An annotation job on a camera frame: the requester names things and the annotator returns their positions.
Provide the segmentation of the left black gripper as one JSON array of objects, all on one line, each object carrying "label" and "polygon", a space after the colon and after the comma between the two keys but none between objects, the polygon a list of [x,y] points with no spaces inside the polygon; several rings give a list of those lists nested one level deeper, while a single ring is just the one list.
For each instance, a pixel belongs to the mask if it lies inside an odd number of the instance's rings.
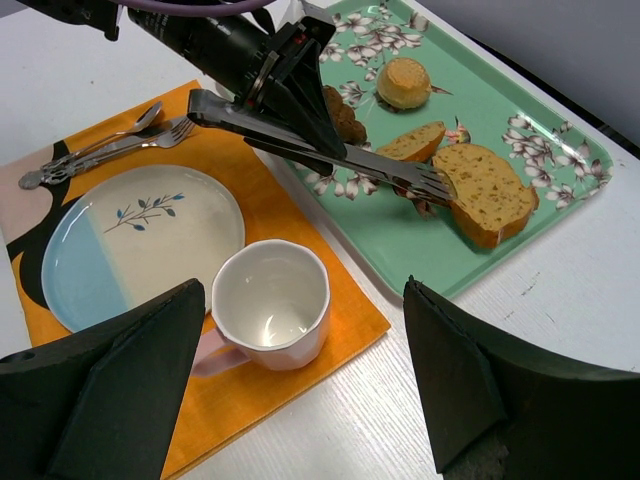
[{"label": "left black gripper", "polygon": [[313,4],[301,17],[266,33],[241,15],[179,17],[128,11],[129,19],[235,95],[250,109],[249,136],[268,152],[322,176],[347,151],[331,118],[319,56],[335,33],[331,16]]}]

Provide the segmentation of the large yellow cake slice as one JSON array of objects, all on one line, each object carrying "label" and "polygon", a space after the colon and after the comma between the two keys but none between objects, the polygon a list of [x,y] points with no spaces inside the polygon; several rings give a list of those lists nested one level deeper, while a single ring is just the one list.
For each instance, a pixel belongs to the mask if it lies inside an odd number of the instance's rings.
[{"label": "large yellow cake slice", "polygon": [[479,248],[494,249],[518,235],[538,208],[535,188],[526,186],[507,160],[486,147],[442,147],[432,164],[456,191],[449,205],[457,226]]}]

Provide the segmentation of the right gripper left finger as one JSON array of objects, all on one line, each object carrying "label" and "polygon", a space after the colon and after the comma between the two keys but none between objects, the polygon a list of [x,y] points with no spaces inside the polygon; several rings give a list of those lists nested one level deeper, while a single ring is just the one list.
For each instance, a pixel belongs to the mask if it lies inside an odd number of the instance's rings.
[{"label": "right gripper left finger", "polygon": [[2,478],[160,478],[204,315],[204,287],[190,279],[2,358]]}]

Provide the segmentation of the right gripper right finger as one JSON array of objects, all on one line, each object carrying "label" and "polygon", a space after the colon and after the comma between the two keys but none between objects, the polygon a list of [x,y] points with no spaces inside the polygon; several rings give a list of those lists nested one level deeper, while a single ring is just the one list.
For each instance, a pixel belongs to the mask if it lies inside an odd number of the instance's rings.
[{"label": "right gripper right finger", "polygon": [[408,344],[446,479],[635,479],[639,376],[526,342],[416,280]]}]

